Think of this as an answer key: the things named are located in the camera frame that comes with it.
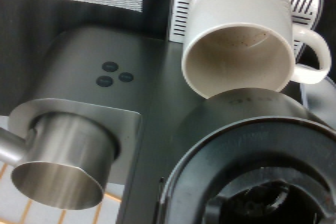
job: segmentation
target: black button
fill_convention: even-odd
[[[108,87],[112,85],[112,78],[108,76],[100,76],[96,80],[96,83],[100,87]]]
[[[133,81],[133,75],[129,72],[123,72],[118,75],[118,79],[121,82],[132,82]]]
[[[102,69],[106,72],[115,72],[118,70],[118,64],[115,62],[108,61],[102,64]]]

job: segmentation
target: silver cylinder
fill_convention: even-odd
[[[112,136],[88,119],[66,113],[42,116],[12,181],[34,201],[61,209],[85,209],[103,198],[115,157]]]
[[[0,160],[15,166],[25,154],[25,141],[0,128]]]

